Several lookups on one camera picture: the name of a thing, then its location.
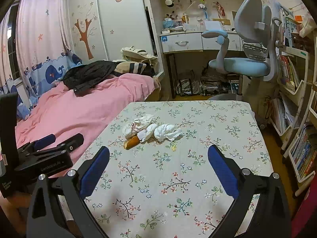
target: pink bedsheet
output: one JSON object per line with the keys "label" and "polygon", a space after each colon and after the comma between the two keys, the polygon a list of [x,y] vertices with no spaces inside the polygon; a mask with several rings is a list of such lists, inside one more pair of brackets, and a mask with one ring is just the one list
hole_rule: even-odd
{"label": "pink bedsheet", "polygon": [[26,121],[17,124],[17,147],[53,133],[56,142],[47,147],[51,148],[81,133],[84,144],[71,153],[72,162],[75,163],[130,102],[144,101],[154,89],[151,77],[138,74],[107,79],[82,97],[76,97],[73,90],[60,82],[41,96]]}

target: striped cloth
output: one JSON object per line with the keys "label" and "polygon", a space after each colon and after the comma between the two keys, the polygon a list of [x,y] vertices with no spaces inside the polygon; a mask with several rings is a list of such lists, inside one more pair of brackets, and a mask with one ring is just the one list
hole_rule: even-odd
{"label": "striped cloth", "polygon": [[138,62],[121,62],[112,72],[113,75],[119,77],[124,73],[141,74],[146,67],[145,63]]}

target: crumpled tissue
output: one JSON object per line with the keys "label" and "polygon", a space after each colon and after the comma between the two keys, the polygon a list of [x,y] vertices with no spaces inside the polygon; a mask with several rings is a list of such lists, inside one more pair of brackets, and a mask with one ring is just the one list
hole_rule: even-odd
{"label": "crumpled tissue", "polygon": [[139,138],[140,142],[148,140],[153,135],[157,127],[158,125],[156,123],[152,123],[145,130],[140,131],[137,134],[137,137]]}
{"label": "crumpled tissue", "polygon": [[133,137],[138,132],[146,129],[152,123],[153,118],[154,115],[146,114],[145,116],[134,119],[123,127],[123,135],[128,140],[130,137]]}
{"label": "crumpled tissue", "polygon": [[165,138],[169,141],[174,141],[177,137],[183,135],[182,130],[180,128],[177,129],[177,127],[172,124],[162,124],[154,130],[154,137],[159,142],[162,142]]}

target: floral tablecloth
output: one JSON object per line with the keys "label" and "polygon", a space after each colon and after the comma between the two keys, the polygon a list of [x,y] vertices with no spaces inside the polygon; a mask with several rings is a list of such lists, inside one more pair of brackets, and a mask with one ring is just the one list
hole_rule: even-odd
{"label": "floral tablecloth", "polygon": [[[150,138],[123,149],[123,126],[147,113],[155,115],[157,124],[179,126],[185,135],[174,142]],[[101,146],[109,148],[110,162],[85,202],[110,238],[208,237],[233,201],[208,162],[211,144],[240,168],[264,176],[273,171],[249,104],[238,101],[131,103],[73,169]],[[247,229],[258,197],[253,197],[238,233]],[[62,204],[69,214],[65,198]]]}

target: pink curtain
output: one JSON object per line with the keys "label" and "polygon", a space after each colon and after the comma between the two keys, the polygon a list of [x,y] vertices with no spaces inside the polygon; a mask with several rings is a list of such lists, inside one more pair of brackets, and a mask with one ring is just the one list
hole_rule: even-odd
{"label": "pink curtain", "polygon": [[21,0],[16,24],[17,60],[35,106],[81,60],[68,48],[63,0]]}
{"label": "pink curtain", "polygon": [[22,71],[65,52],[68,41],[63,32],[63,15],[63,0],[21,0],[16,45]]}
{"label": "pink curtain", "polygon": [[[11,8],[8,10],[4,19],[0,24],[0,94],[7,94],[10,92],[18,92],[15,82],[13,80],[13,75],[11,72],[10,61],[9,61],[9,53],[8,53],[8,38],[11,37],[11,30],[8,30],[8,22]],[[17,115],[21,119],[27,119],[30,115],[29,106],[26,106],[20,94],[18,95],[17,100]]]}
{"label": "pink curtain", "polygon": [[10,9],[0,24],[1,57],[0,57],[0,89],[2,94],[8,92],[7,80],[12,79],[11,67],[8,55],[8,22]]}

